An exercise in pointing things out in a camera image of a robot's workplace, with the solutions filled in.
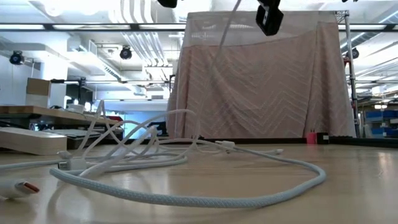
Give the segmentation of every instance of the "red object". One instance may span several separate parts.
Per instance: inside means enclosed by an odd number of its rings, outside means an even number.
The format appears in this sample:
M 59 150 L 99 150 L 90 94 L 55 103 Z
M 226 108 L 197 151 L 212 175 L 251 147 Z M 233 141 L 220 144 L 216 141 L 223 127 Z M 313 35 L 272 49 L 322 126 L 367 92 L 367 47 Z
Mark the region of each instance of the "red object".
M 33 184 L 30 184 L 28 182 L 24 183 L 24 187 L 28 188 L 29 190 L 33 191 L 34 193 L 37 193 L 40 191 L 39 188 L 37 188 L 36 186 L 34 186 Z
M 351 61 L 349 60 L 348 57 L 343 57 L 343 60 L 344 60 L 344 67 L 347 66 L 347 63 L 349 66 L 351 66 Z
M 307 144 L 316 144 L 317 143 L 317 134 L 314 132 L 310 132 L 307 134 Z
M 123 121 L 123 119 L 119 116 L 107 116 L 107 118 L 114 120 L 114 121 Z

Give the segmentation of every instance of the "wooden surface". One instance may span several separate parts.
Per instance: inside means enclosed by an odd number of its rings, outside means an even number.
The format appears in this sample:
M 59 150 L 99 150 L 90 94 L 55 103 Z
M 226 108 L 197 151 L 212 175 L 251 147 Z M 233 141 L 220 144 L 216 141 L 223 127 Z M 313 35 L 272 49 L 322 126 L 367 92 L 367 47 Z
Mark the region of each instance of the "wooden surface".
M 396 223 L 398 151 L 356 146 L 245 146 L 285 149 L 284 157 L 325 169 L 326 182 L 305 194 L 262 209 L 182 208 L 129 202 L 61 185 L 50 167 L 1 175 L 30 178 L 39 194 L 0 200 L 0 223 Z M 99 146 L 93 154 L 104 154 Z M 1 154 L 0 164 L 50 159 Z M 188 155 L 179 166 L 106 174 L 98 180 L 122 188 L 159 194 L 255 197 L 287 190 L 315 176 L 300 166 L 245 154 Z
M 94 116 L 72 113 L 68 111 L 48 109 L 39 106 L 0 106 L 0 118 L 23 118 L 24 115 L 39 114 L 37 120 L 45 121 L 53 124 L 81 124 L 90 123 Z M 110 124 L 116 124 L 117 121 L 108 120 Z M 101 118 L 97 123 L 105 123 L 105 119 Z

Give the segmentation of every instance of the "draped cloth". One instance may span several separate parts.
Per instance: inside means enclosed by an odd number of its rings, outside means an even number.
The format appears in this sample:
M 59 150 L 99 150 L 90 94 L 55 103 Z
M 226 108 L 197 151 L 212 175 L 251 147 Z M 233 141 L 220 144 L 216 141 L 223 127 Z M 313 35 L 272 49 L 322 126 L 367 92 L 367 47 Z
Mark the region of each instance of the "draped cloth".
M 333 12 L 284 12 L 266 37 L 255 12 L 236 12 L 210 70 L 230 12 L 188 15 L 168 110 L 199 115 L 205 138 L 301 138 L 311 130 L 354 136 Z M 167 117 L 171 138 L 190 138 L 196 119 Z

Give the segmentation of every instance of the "pink fabric cover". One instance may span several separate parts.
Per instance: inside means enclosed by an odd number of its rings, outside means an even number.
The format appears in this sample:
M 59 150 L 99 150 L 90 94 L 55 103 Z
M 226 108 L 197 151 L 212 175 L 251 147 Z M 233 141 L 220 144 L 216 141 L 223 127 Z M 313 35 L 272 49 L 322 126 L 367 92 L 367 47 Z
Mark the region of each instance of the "pink fabric cover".
M 281 36 L 224 46 L 213 73 L 218 46 L 183 46 L 168 110 L 199 114 L 205 138 L 304 138 L 311 129 L 354 136 L 337 22 Z M 194 127 L 191 115 L 167 118 L 171 138 L 190 138 Z

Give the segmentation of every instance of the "cardboard box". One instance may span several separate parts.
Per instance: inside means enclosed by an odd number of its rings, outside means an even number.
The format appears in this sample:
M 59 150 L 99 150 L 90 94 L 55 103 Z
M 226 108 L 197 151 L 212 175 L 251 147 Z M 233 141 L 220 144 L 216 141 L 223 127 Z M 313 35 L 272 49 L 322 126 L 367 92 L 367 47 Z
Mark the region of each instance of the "cardboard box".
M 51 82 L 37 78 L 28 78 L 26 86 L 27 106 L 48 108 L 50 104 Z

